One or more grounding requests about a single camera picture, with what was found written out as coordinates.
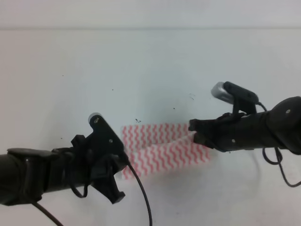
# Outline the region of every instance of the white background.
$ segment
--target white background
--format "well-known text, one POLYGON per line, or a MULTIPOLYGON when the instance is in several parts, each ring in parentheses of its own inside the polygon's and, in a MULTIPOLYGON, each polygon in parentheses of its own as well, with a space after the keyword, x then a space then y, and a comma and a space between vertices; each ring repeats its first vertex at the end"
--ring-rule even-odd
POLYGON ((0 26, 296 27, 298 0, 0 0, 0 26))
MULTIPOLYGON (((92 112, 117 134, 135 119, 213 119, 231 111, 211 97, 218 81, 252 90, 268 109, 299 96, 301 30, 287 29, 300 26, 299 11, 294 0, 0 0, 1 153, 70 146, 91 132, 92 112)), ((301 158, 283 152, 297 182, 301 158)), ((142 178, 154 225, 300 224, 301 190, 287 187, 261 150, 212 156, 207 165, 142 178)), ((93 188, 86 199, 66 190, 40 203, 66 226, 148 225, 137 183, 118 185, 126 197, 115 205, 93 188)), ((53 225, 30 205, 0 206, 0 218, 53 225)))

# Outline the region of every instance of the white table surface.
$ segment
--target white table surface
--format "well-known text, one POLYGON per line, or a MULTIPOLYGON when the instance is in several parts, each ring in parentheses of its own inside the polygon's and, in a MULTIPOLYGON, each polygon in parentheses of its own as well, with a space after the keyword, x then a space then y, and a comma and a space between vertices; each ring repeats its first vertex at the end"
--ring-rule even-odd
MULTIPOLYGON (((214 119, 231 111, 210 94, 218 81, 254 91, 270 109, 300 95, 300 62, 300 30, 0 31, 0 150, 70 146, 91 132, 92 112, 119 135, 135 119, 214 119)), ((301 158, 283 152, 296 182, 301 158)), ((287 187, 261 150, 213 156, 201 167, 142 178, 154 225, 300 224, 301 188, 287 187)), ((118 186, 126 197, 116 205, 93 188, 86 199, 65 190, 40 203, 66 226, 148 225, 138 184, 118 186)), ((0 206, 0 218, 53 225, 30 205, 0 206)))

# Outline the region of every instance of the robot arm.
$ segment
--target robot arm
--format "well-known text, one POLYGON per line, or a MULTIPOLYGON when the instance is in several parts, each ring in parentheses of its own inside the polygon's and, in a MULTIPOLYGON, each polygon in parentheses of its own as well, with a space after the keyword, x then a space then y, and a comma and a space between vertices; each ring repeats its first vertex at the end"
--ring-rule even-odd
POLYGON ((67 188, 83 198, 89 185, 112 203, 122 200, 125 194, 118 190, 114 174, 129 164, 123 144, 102 116, 94 115, 89 123, 92 134, 77 135, 71 148, 15 148, 0 155, 0 204, 29 203, 24 195, 37 202, 43 193, 67 188), (76 189, 82 185, 84 194, 76 189))
POLYGON ((286 99, 271 111, 256 113, 255 105, 261 103, 253 92, 230 82, 217 86, 213 95, 232 103, 233 113, 215 120, 191 120, 189 129, 196 131, 195 143, 221 152, 275 147, 301 154, 301 97, 286 99))

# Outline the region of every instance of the red and white towel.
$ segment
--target red and white towel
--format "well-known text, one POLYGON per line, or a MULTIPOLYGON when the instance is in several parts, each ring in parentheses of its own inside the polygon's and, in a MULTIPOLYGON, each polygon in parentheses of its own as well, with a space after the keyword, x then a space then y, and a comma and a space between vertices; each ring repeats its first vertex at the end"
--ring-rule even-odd
MULTIPOLYGON (((127 155, 139 176, 208 162, 209 148, 193 143, 188 124, 130 125, 121 128, 127 155)), ((133 178, 128 167, 122 178, 133 178)))

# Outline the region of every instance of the wire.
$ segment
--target wire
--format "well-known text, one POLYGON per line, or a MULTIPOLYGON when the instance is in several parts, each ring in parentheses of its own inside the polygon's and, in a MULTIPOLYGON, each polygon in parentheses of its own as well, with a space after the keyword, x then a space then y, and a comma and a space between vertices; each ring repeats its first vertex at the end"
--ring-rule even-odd
POLYGON ((259 105, 260 107, 262 107, 265 112, 268 111, 267 108, 261 102, 258 102, 257 105, 259 105))
POLYGON ((139 186, 141 188, 142 194, 143 194, 144 199, 145 199, 145 204, 146 204, 146 207, 147 207, 147 211, 149 213, 150 226, 152 226, 151 207, 150 207, 150 203, 149 203, 149 200, 147 198, 147 195, 145 193, 145 189, 144 189, 144 187, 143 187, 143 185, 142 185, 142 183, 141 183, 141 181, 140 181, 140 179, 139 179, 136 171, 134 170, 132 164, 129 161, 128 161, 128 166, 129 166, 130 170, 132 171, 133 175, 135 176, 135 178, 136 178, 136 180, 137 180, 137 182, 138 182, 138 184, 139 184, 139 186))
POLYGON ((46 217, 48 217, 50 220, 53 221, 53 223, 55 223, 57 226, 63 226, 63 224, 55 218, 55 216, 53 216, 51 213, 48 212, 47 209, 45 209, 43 206, 41 206, 40 204, 38 204, 36 201, 32 200, 31 198, 29 198, 27 195, 21 195, 16 191, 12 191, 6 187, 0 186, 0 190, 6 191, 8 193, 11 193, 13 195, 18 196, 21 199, 25 199, 27 202, 29 202, 31 205, 33 205, 34 207, 36 207, 38 210, 40 210, 42 213, 44 213, 46 215, 46 217))
MULTIPOLYGON (((257 105, 261 106, 261 107, 264 109, 265 112, 268 111, 267 108, 266 108, 261 102, 258 102, 257 105)), ((288 182, 288 180, 287 180, 287 178, 286 178, 286 175, 285 175, 285 173, 284 173, 282 164, 281 164, 281 162, 282 162, 282 160, 283 160, 283 156, 282 156, 280 150, 279 150, 277 147, 275 147, 275 154, 276 154, 276 157, 277 157, 277 161, 271 161, 271 160, 267 157, 267 155, 266 155, 266 153, 265 153, 265 148, 262 149, 262 155, 263 155, 264 160, 265 160, 267 163, 271 164, 271 165, 279 165, 279 168, 280 168, 280 171, 281 171, 281 174, 282 174, 282 178, 283 178, 283 180, 285 181, 285 183, 286 183, 289 187, 298 187, 298 186, 300 186, 300 185, 301 185, 301 181, 298 182, 298 183, 296 183, 296 184, 294 184, 294 185, 292 185, 291 183, 288 182)))

